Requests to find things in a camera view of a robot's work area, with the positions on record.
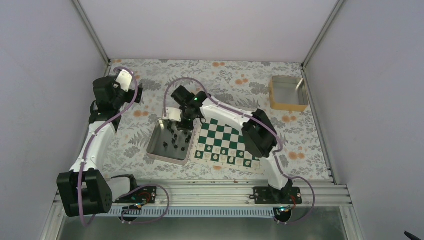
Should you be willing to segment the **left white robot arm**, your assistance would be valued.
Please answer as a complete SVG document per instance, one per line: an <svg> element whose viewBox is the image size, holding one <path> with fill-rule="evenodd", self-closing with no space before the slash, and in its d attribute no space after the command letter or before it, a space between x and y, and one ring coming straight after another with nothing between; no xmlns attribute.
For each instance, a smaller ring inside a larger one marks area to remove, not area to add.
<svg viewBox="0 0 424 240"><path fill-rule="evenodd" d="M140 103L143 88L131 89L133 77L126 70L93 82L95 101L90 107L89 127L83 148L69 171L56 179L68 217L108 213L119 197L131 203L139 197L133 175L105 180L102 171L109 145L116 136L124 104Z"/></svg>

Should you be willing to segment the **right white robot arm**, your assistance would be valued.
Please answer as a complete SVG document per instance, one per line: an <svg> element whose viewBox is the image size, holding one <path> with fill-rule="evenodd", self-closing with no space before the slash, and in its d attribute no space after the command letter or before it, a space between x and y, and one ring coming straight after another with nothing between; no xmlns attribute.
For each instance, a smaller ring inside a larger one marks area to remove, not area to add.
<svg viewBox="0 0 424 240"><path fill-rule="evenodd" d="M179 86L171 98L179 107L164 106L164 119L176 122L177 127L185 131L193 130L195 119L214 119L239 131L245 150L260 160L267 174L272 200L282 204L289 199L293 182L283 174L277 156L283 144L263 110L242 110L219 101L206 91L193 94L184 86Z"/></svg>

